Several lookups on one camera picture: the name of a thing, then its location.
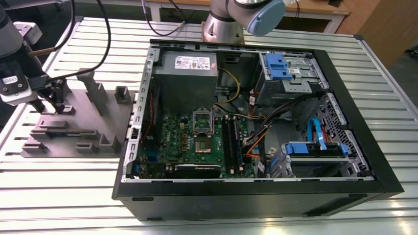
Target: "motherboard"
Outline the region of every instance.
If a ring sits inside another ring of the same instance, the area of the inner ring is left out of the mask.
[[[145,178],[253,178],[253,161],[240,143],[247,120],[212,117],[197,110],[188,116],[165,115],[157,149],[145,149]]]

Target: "power supply label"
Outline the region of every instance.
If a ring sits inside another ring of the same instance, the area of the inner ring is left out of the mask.
[[[177,56],[174,68],[180,70],[209,70],[209,58]]]

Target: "gray 3d printed holder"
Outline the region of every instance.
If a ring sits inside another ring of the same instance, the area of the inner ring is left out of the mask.
[[[68,93],[62,114],[40,116],[22,157],[118,158],[134,93],[122,86],[105,91],[93,71],[77,79],[85,90]]]

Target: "aluminum profile table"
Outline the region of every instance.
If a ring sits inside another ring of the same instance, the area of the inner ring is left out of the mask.
[[[170,31],[174,23],[153,23]],[[137,89],[149,39],[142,21],[110,20],[112,49],[94,79],[105,89]],[[89,68],[106,44],[102,19],[76,24],[64,48],[49,56],[50,76]],[[168,39],[199,41],[190,24]],[[25,159],[21,146],[37,121],[30,106],[17,107],[0,134],[0,233],[62,234],[407,234],[418,231],[418,112],[367,44],[349,35],[273,31],[244,36],[247,44],[323,49],[355,100],[404,193],[364,203],[331,217],[205,221],[137,221],[110,199],[117,159]],[[81,84],[69,78],[69,87]]]

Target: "black computer case frame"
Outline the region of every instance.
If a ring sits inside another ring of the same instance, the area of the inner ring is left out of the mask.
[[[186,50],[180,41],[150,40],[164,48]],[[186,42],[194,49],[201,45],[252,49],[296,48],[236,46],[204,42]],[[324,216],[368,201],[388,198],[403,192],[364,119],[332,65],[327,52],[303,49],[313,54],[331,92],[344,114],[348,128],[356,134],[361,152],[372,169],[373,181],[299,181],[248,183],[121,183],[122,157],[118,162],[112,198],[120,200],[138,220],[186,220],[268,218],[288,216]]]

